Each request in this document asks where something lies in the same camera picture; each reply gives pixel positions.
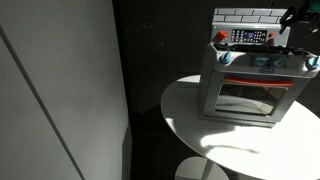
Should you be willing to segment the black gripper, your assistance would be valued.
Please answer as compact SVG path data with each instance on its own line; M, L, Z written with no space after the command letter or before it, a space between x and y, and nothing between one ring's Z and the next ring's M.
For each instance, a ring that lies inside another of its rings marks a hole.
M282 34L291 24L302 22L311 25L310 34L320 30L320 0L306 0L298 9L289 7L280 18L281 28L279 33Z

